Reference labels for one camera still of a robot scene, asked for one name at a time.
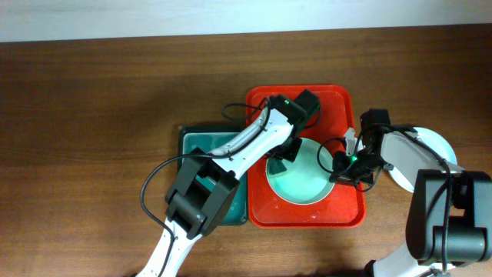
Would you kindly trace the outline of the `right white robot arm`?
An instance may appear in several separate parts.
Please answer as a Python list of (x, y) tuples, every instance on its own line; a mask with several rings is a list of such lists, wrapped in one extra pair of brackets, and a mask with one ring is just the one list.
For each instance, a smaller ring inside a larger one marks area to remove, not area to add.
[(447, 276), (454, 268), (491, 258), (491, 177), (467, 171), (439, 155), (411, 125), (393, 125), (385, 109), (360, 117), (333, 155), (330, 180), (358, 192), (371, 190), (384, 169), (398, 170), (414, 190), (405, 242), (371, 260), (365, 276)]

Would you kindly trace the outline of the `pale green plate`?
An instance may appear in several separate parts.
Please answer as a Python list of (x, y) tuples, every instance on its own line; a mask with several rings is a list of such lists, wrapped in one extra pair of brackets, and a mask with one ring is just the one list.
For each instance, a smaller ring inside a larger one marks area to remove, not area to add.
[(326, 148), (317, 155), (320, 144), (309, 138), (302, 139), (302, 145), (293, 162), (282, 160), (287, 171), (282, 175), (266, 176), (273, 192), (281, 199), (295, 205), (311, 205), (326, 198), (334, 188), (331, 174), (319, 166), (317, 158), (328, 170), (331, 170), (333, 158)]

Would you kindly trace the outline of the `light blue plate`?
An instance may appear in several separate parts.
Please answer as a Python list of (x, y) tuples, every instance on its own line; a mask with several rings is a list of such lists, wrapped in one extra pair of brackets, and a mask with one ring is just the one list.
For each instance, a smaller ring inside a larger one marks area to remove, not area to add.
[[(418, 138), (423, 143), (430, 146), (437, 154), (448, 162), (457, 165), (457, 156), (444, 137), (428, 128), (414, 127), (414, 129), (418, 133)], [(389, 171), (389, 175), (401, 188), (410, 193), (414, 192), (414, 185), (412, 185), (396, 167)]]

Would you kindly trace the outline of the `green yellow sponge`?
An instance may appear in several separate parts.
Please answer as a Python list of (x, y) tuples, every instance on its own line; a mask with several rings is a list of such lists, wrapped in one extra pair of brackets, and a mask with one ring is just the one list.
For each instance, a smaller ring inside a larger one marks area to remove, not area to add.
[(287, 167), (281, 159), (271, 159), (267, 164), (267, 174), (269, 176), (282, 175), (287, 171)]

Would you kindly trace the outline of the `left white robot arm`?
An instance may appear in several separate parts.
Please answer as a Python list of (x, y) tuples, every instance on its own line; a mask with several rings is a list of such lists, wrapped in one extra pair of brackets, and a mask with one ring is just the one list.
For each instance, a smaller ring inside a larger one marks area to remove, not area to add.
[(319, 98), (307, 89), (294, 99), (269, 96), (258, 106), (258, 117), (231, 141), (210, 152), (196, 148), (177, 156), (181, 167), (165, 196), (165, 219), (150, 216), (163, 233), (139, 275), (177, 275), (196, 241), (227, 215), (241, 177), (265, 155), (293, 161), (299, 135), (320, 107)]

